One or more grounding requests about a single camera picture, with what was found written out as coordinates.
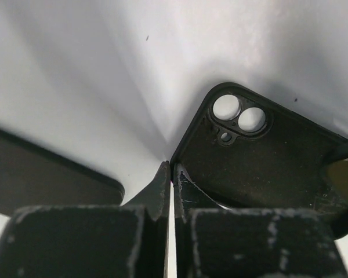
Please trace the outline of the black smartphone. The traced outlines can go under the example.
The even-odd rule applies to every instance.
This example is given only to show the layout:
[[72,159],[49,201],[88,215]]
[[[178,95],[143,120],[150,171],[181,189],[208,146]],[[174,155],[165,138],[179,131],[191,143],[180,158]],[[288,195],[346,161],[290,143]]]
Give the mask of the black smartphone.
[[36,205],[120,205],[123,185],[0,129],[0,213]]

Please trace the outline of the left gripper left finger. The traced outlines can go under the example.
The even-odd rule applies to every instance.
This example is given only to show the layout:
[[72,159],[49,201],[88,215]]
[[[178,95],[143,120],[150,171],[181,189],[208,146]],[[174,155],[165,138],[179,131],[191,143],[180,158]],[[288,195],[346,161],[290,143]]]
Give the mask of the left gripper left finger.
[[123,206],[27,206],[0,237],[0,277],[167,277],[170,165]]

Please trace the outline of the black phone case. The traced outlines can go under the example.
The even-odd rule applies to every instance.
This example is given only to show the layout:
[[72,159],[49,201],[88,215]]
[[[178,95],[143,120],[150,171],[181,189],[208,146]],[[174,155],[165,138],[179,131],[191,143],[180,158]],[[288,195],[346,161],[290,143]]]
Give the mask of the black phone case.
[[[256,131],[239,116],[213,113],[222,96],[234,96],[242,112],[259,108]],[[234,208],[301,208],[317,212],[333,236],[348,235],[348,205],[323,175],[328,155],[348,139],[236,83],[213,87],[177,146],[170,164],[214,201]]]

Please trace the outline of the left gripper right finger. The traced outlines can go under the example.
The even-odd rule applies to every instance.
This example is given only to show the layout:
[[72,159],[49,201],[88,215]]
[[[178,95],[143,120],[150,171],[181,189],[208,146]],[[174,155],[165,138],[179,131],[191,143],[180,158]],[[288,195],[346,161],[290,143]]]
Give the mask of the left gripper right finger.
[[312,211],[220,207],[173,170],[178,277],[348,277],[334,234]]

